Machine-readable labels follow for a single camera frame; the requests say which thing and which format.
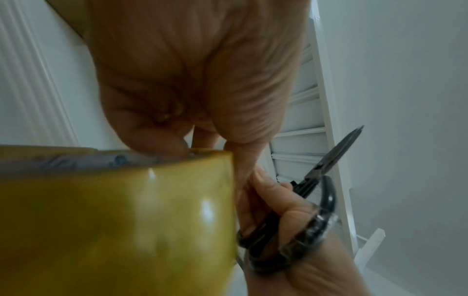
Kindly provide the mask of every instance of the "hand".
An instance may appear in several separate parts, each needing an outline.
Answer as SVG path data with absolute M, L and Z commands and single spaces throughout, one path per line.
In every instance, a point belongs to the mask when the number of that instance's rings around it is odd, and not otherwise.
M 242 234 L 248 236 L 270 211 L 281 216 L 278 236 L 264 252 L 287 244 L 310 221 L 317 207 L 292 191 L 289 183 L 276 183 L 261 168 L 249 178 L 252 190 L 245 192 L 238 208 Z M 369 296 L 362 277 L 339 239 L 327 235 L 310 254 L 290 268 L 272 275 L 255 274 L 244 265 L 249 296 Z
M 310 0 L 87 0 L 104 113 L 145 154 L 234 153 L 243 184 L 278 132 Z

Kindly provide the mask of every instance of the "skin crease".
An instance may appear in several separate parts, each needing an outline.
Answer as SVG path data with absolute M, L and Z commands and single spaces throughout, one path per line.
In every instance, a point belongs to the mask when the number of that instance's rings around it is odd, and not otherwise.
M 238 188 L 279 131 L 308 0 L 87 0 L 104 113 L 145 154 L 234 153 Z
M 255 228 L 271 211 L 281 216 L 276 240 L 267 245 L 265 253 L 290 242 L 309 222 L 317 207 L 292 192 L 290 183 L 276 183 L 257 167 L 251 174 L 249 205 L 239 217 L 243 228 Z M 244 265 L 250 296 L 370 296 L 362 277 L 347 251 L 334 233 L 329 233 L 310 254 L 290 268 L 272 275 L 255 274 Z

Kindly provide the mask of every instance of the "yellow tape roll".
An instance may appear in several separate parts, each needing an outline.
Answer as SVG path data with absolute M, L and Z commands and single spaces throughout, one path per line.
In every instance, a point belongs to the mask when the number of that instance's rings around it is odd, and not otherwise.
M 221 295 L 232 157 L 0 178 L 0 295 Z

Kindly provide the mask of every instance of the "scissors blade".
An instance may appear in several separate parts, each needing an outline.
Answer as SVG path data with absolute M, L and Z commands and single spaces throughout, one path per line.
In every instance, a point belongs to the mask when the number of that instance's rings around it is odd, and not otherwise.
M 359 135 L 362 133 L 364 125 L 353 130 L 346 135 L 335 147 L 333 147 L 323 158 L 316 164 L 313 169 L 304 177 L 319 178 L 326 174 L 340 160 L 340 158 L 353 145 Z M 321 176 L 317 176 L 317 171 L 320 171 Z

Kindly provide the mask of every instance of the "scissors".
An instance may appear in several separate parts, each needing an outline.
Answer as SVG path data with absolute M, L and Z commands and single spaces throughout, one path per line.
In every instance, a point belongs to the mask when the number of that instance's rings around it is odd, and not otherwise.
M 276 213 L 270 213 L 248 237 L 243 237 L 240 230 L 237 232 L 237 244 L 247 249 L 249 265 L 253 271 L 261 274 L 270 274 L 284 270 L 300 260 L 309 250 L 322 241 L 327 230 L 331 228 L 337 219 L 334 214 L 336 208 L 335 186 L 333 180 L 325 174 L 332 169 L 353 145 L 362 133 L 363 128 L 364 126 L 361 126 L 344 137 L 333 149 L 323 156 L 300 183 L 291 182 L 293 186 L 292 190 L 302 198 L 307 198 L 319 183 L 322 184 L 320 210 L 307 224 L 306 228 L 297 234 L 291 242 L 281 247 L 273 255 L 260 257 L 267 243 L 278 232 L 280 216 Z

